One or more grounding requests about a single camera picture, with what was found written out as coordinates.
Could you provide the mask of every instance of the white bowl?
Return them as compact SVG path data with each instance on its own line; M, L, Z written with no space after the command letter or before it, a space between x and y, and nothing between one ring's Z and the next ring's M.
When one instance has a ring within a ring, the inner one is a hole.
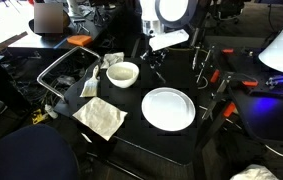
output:
M137 80L139 68L130 62L119 62L110 66L106 74L115 86L128 88Z

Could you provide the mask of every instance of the white plate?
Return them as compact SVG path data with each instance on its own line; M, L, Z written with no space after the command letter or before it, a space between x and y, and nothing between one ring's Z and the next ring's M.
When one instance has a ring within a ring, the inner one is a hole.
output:
M153 126L166 131L179 131L194 120L195 108L183 92L172 88L150 91L142 100L144 117Z

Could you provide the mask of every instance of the metal rod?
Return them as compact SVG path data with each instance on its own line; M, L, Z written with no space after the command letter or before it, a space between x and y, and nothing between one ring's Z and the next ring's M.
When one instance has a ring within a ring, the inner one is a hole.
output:
M135 41L135 43L134 43L133 51L132 51L132 53L131 53L131 57L132 57L132 58L135 58L135 55L136 55L136 53L137 53L137 49L138 49L138 47L139 47L139 44L140 44L140 38L138 38L138 39Z
M201 80L201 76L202 76L203 70L204 70L204 68L205 68L205 65L206 65L207 61L208 61L209 58L210 58L210 55L211 55L211 50L209 50L209 52L208 52L208 54L207 54L207 56L206 56L206 58L205 58L205 60L204 60L204 62L203 62L203 67L202 67L202 69L201 69L201 71L200 71L200 74L199 74L199 76L198 76L197 84L199 84L199 82L200 82L200 80Z
M78 49L83 49L89 53L91 53L92 55L96 56L98 58L97 61L101 60L101 57L91 51L88 48L85 47L81 47L81 46L77 46L73 49L71 49L69 52L65 53L63 56L61 56L59 59L57 59L56 61L54 61L49 67L47 67L45 70L42 71L42 73L40 73L40 75L37 77L37 81L38 83L40 83L42 86L44 86L45 88L47 88L49 91L51 91L52 93L54 93L55 95L57 95L59 98L61 98L62 101L66 102L66 99L64 98L64 95L59 92L58 90L54 89L53 87L51 87L49 84L47 84L46 82L43 81L43 77L48 74L53 68L55 68L58 64L60 64L63 60L65 60L68 56L70 56L72 53L74 53L75 51L77 51Z
M197 41L199 32L200 32L200 29L199 28L195 28L194 35L193 35L193 37L191 39L190 47L194 47L195 46L195 42Z
M229 80L223 80L216 92L216 96L218 96L220 93L223 93L225 88L227 87L227 84L229 83ZM207 110L204 112L202 119L206 120L212 113L214 107L217 105L217 102L215 100L212 100L211 103L209 104Z
M194 58L193 58L193 62L192 62L192 69L193 70L194 70L195 65L197 63L197 58L198 58L198 55L199 55L199 51L200 51L200 47L196 48L196 52L195 52L195 55L194 55Z
M155 73L158 75L158 77L162 80L163 84L165 84L167 81L162 77L162 75L158 72L155 71Z

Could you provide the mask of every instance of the black fabric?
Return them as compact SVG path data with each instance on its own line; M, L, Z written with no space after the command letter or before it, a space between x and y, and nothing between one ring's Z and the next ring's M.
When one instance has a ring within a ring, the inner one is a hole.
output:
M222 0L220 4L216 5L216 11L212 14L213 16L219 16L218 13L220 13L223 19L240 15L243 8L244 0Z
M28 126L0 140L0 180L78 178L74 153L49 126Z
M227 159L232 171L230 174L237 174L250 164L262 164L263 155L266 153L265 146L251 139L244 130L238 130L233 124L229 126L224 126L227 130L219 132L216 142L217 153Z

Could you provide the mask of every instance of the crumpled napkin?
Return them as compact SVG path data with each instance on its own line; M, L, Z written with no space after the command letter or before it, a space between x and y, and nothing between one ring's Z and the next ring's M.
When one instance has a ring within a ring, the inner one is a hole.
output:
M113 54L105 54L103 58L103 64L101 65L101 69L108 69L110 66L112 66L115 63L123 62L124 59L124 53L113 53Z
M230 180L278 180L266 167L251 164L243 172L233 176Z
M73 116L108 141L119 129L127 114L102 99L94 97Z

